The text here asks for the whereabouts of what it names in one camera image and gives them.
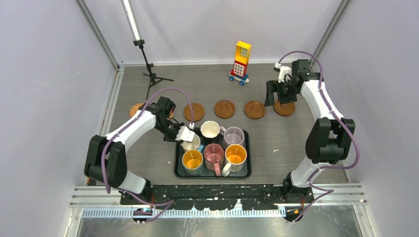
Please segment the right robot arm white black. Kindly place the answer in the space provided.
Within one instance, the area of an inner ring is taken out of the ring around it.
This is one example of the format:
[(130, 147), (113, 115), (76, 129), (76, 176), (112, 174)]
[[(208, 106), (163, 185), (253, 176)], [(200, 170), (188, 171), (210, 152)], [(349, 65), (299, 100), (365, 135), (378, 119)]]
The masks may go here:
[(315, 120), (305, 142), (305, 158), (283, 181), (282, 198), (292, 203), (309, 194), (310, 181), (323, 169), (347, 158), (355, 122), (336, 109), (322, 75), (310, 70), (307, 59), (293, 61), (290, 67), (277, 62), (274, 70), (278, 79), (267, 81), (264, 105), (290, 105), (300, 94)]

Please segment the dark wooden coaster four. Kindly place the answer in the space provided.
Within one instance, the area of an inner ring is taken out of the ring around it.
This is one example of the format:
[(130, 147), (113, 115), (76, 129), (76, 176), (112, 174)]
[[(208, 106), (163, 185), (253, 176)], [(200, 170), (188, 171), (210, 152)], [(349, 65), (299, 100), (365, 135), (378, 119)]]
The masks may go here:
[(231, 118), (235, 114), (236, 108), (232, 101), (220, 100), (214, 105), (214, 113), (223, 119)]

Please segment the lilac textured mug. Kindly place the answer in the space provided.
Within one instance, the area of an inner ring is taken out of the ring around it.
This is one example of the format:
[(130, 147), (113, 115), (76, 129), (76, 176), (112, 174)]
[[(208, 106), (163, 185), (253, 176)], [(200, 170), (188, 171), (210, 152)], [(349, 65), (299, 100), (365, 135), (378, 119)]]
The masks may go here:
[(220, 134), (223, 136), (222, 147), (225, 149), (230, 145), (236, 144), (243, 146), (245, 143), (245, 133), (242, 129), (238, 127), (232, 126), (229, 128), (225, 128), (221, 126)]

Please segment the cream cup yellow handle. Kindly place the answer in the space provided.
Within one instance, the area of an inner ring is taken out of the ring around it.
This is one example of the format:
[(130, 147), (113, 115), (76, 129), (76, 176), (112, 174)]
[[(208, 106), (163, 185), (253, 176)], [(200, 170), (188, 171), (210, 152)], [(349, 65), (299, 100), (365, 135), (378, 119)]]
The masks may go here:
[(198, 150), (200, 145), (201, 145), (200, 137), (197, 134), (195, 134), (192, 142), (184, 141), (181, 144), (181, 147), (186, 152), (186, 151), (189, 151), (189, 150)]

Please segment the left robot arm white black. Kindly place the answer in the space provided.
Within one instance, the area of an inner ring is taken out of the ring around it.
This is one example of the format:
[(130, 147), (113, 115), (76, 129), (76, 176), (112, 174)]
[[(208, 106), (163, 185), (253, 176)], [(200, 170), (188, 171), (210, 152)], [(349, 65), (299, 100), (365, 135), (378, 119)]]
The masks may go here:
[(173, 123), (169, 116), (175, 104), (161, 96), (156, 103), (141, 106), (137, 113), (120, 128), (106, 136), (95, 135), (87, 150), (84, 174), (97, 182), (108, 183), (132, 193), (139, 204), (151, 200), (151, 182), (130, 172), (127, 167), (126, 153), (129, 148), (146, 132), (158, 130), (164, 141), (180, 142), (179, 131), (183, 123)]

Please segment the dark wooden coaster one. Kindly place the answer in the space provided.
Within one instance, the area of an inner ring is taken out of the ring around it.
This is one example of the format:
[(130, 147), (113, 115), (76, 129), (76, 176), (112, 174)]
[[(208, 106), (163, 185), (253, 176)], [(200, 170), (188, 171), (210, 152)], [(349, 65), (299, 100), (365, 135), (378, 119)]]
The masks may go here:
[(192, 108), (189, 104), (183, 109), (183, 116), (187, 121), (191, 121), (192, 116), (194, 122), (200, 121), (205, 115), (205, 109), (200, 103), (192, 103)]

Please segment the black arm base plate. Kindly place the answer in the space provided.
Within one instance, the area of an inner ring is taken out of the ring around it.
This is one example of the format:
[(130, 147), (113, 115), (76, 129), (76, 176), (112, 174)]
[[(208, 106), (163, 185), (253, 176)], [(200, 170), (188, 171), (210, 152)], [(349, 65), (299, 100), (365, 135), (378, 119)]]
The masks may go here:
[(311, 189), (295, 193), (281, 184), (152, 185), (144, 194), (120, 193), (122, 205), (147, 202), (158, 210), (232, 210), (237, 204), (244, 210), (271, 210), (277, 204), (307, 206), (314, 199)]

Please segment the dark wooden coaster two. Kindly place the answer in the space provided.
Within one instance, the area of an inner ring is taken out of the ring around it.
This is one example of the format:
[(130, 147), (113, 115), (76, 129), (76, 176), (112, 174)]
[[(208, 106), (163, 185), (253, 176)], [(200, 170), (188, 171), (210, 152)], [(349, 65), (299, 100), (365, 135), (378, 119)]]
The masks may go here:
[(294, 102), (281, 104), (279, 100), (276, 100), (273, 108), (277, 114), (284, 117), (291, 116), (295, 112)]

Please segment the dark wooden coaster three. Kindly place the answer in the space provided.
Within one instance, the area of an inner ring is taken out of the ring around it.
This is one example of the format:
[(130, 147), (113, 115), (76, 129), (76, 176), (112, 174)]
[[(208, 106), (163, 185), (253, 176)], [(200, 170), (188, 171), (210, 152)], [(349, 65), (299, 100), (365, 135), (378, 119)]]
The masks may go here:
[(251, 100), (244, 105), (244, 113), (250, 119), (260, 119), (264, 117), (266, 109), (260, 101)]

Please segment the white cup black outside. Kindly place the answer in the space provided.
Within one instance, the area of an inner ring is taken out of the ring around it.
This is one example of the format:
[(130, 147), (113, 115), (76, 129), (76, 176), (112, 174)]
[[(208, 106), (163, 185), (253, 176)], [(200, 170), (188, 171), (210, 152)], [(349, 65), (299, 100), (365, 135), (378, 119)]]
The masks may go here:
[(203, 145), (219, 143), (220, 125), (215, 121), (206, 121), (201, 127), (196, 127), (194, 131)]

